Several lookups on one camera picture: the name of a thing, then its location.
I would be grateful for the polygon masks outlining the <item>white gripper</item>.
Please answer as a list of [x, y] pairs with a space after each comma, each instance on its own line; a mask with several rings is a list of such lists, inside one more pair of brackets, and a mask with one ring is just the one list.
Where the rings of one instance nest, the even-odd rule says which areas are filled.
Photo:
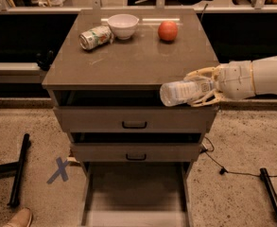
[[216, 104], [223, 99], [223, 95], [229, 99], [240, 100], [255, 96], [252, 85], [251, 61], [231, 61], [222, 63], [216, 67], [204, 67], [185, 75], [184, 80], [197, 77], [217, 79], [217, 90], [210, 91], [202, 98], [191, 102], [191, 107], [203, 107]]

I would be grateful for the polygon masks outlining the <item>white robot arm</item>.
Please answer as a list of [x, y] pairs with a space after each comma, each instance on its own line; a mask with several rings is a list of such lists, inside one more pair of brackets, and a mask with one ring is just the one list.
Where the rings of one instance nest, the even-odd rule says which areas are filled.
[[255, 61], [231, 61], [188, 73], [184, 79], [209, 79], [214, 88], [191, 103], [192, 107], [258, 95], [277, 95], [277, 56]]

